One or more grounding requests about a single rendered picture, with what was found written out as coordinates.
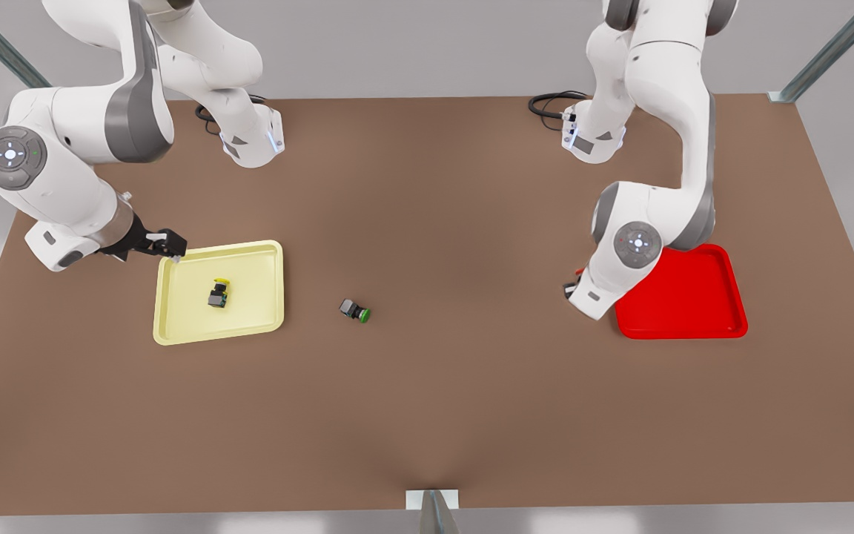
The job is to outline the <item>pale yellow tray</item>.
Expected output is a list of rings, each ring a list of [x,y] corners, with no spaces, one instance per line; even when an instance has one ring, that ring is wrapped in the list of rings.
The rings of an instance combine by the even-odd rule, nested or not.
[[[277,241],[189,249],[160,260],[153,339],[170,346],[272,332],[284,321],[284,293]]]

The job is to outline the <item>red tray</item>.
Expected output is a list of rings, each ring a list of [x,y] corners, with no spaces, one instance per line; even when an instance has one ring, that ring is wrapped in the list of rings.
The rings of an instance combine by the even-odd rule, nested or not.
[[[615,304],[621,334],[631,339],[740,338],[748,320],[726,251],[705,243],[662,251],[653,271]]]

